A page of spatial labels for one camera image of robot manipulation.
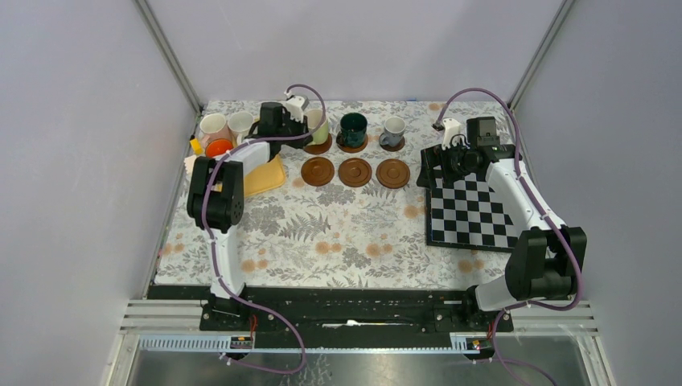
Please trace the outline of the orange mug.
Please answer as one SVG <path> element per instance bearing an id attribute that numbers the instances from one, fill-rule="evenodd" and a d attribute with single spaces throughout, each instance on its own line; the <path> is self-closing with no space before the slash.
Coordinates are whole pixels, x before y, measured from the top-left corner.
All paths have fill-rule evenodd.
<path id="1" fill-rule="evenodd" d="M 215 158 L 226 154 L 234 149 L 234 145 L 228 139 L 216 139 L 207 144 L 204 154 L 206 157 Z"/>

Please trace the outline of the grey mug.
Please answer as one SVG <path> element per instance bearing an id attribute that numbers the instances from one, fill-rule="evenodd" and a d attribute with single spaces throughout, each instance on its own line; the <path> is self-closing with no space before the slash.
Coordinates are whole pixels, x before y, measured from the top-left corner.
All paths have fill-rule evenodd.
<path id="1" fill-rule="evenodd" d="M 379 143 L 383 147 L 398 146 L 404 137 L 406 124 L 400 117 L 390 117 L 384 122 L 384 131 Z"/>

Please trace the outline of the brown wooden coaster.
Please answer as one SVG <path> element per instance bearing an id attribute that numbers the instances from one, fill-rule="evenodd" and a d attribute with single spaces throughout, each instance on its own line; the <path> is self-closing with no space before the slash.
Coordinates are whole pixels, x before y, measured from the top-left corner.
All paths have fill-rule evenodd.
<path id="1" fill-rule="evenodd" d="M 337 137 L 336 137 L 335 143 L 336 143 L 337 147 L 338 147 L 341 151 L 343 151 L 343 152 L 345 152 L 345 153 L 349 153 L 349 154 L 355 154 L 355 153 L 359 153 L 360 151 L 364 150 L 364 149 L 367 147 L 367 145 L 368 145 L 368 135 L 365 135 L 365 136 L 364 136 L 364 141 L 363 141 L 363 143 L 362 143 L 360 146 L 358 146 L 358 147 L 345 146 L 345 145 L 343 144 L 343 139 L 342 139 L 340 136 L 337 136 Z"/>
<path id="2" fill-rule="evenodd" d="M 411 172 L 408 165 L 396 158 L 386 159 L 376 169 L 381 185 L 390 189 L 402 188 L 408 184 Z"/>
<path id="3" fill-rule="evenodd" d="M 321 187 L 334 178 L 335 167 L 327 158 L 313 157 L 302 164 L 301 176 L 308 185 Z"/>
<path id="4" fill-rule="evenodd" d="M 319 145 L 313 145 L 310 144 L 306 147 L 303 148 L 305 152 L 308 154 L 313 154 L 313 155 L 320 155 L 326 153 L 332 145 L 332 136 L 330 134 L 327 135 L 327 139 L 324 143 L 319 144 Z"/>
<path id="5" fill-rule="evenodd" d="M 372 177 L 372 167 L 361 158 L 349 158 L 339 165 L 340 181 L 348 187 L 362 187 Z"/>

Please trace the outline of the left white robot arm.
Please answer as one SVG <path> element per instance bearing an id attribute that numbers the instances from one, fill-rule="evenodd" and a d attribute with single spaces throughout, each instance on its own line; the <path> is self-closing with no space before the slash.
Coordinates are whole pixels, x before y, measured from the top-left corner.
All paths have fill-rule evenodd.
<path id="1" fill-rule="evenodd" d="M 303 96 L 292 96 L 283 103 L 262 103 L 259 121 L 247 129 L 241 144 L 221 156 L 199 156 L 193 163 L 187 214 L 209 236 L 210 291 L 216 298 L 230 300 L 218 315 L 229 330 L 245 327 L 250 312 L 235 300 L 245 288 L 236 241 L 236 227 L 244 214 L 244 177 L 272 161 L 283 146 L 302 149 L 312 142 L 307 105 Z"/>

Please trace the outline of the dark green mug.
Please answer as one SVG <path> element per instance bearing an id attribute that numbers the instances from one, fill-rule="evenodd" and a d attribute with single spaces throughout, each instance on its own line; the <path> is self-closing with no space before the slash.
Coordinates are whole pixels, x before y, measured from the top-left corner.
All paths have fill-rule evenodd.
<path id="1" fill-rule="evenodd" d="M 339 122 L 337 143 L 348 149 L 359 149 L 365 143 L 367 118 L 361 113 L 347 113 Z"/>

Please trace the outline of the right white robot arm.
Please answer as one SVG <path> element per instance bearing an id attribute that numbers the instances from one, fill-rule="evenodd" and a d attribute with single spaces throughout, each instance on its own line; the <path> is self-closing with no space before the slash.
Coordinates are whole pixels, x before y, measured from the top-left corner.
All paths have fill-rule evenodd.
<path id="1" fill-rule="evenodd" d="M 421 151 L 418 186 L 434 189 L 440 179 L 450 187 L 469 175 L 482 177 L 519 233 L 503 276 L 470 291 L 473 302 L 461 310 L 464 326 L 483 330 L 492 322 L 493 311 L 577 306 L 583 295 L 586 234 L 568 226 L 546 203 L 528 175 L 520 149 L 501 142 L 493 117 L 466 123 L 446 118 L 433 127 L 443 133 L 442 142 Z"/>

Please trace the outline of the dark brown coaster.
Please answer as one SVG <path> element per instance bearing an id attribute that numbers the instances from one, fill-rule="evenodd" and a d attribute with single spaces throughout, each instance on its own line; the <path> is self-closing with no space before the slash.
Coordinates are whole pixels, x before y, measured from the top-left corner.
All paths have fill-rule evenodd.
<path id="1" fill-rule="evenodd" d="M 383 150 L 388 151 L 388 152 L 397 152 L 397 151 L 401 150 L 404 146 L 405 146 L 405 139 L 404 139 L 404 138 L 402 138 L 402 139 L 401 139 L 396 145 L 394 145 L 394 146 L 380 144 L 380 147 L 381 147 Z"/>

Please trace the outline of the light green mug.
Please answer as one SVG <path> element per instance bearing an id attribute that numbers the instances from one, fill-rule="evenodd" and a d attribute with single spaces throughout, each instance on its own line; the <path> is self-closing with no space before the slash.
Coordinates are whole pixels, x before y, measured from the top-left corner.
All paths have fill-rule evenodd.
<path id="1" fill-rule="evenodd" d="M 308 129 L 312 133 L 313 146 L 322 145 L 328 139 L 329 123 L 328 119 L 323 116 L 321 109 L 312 109 L 306 112 Z"/>

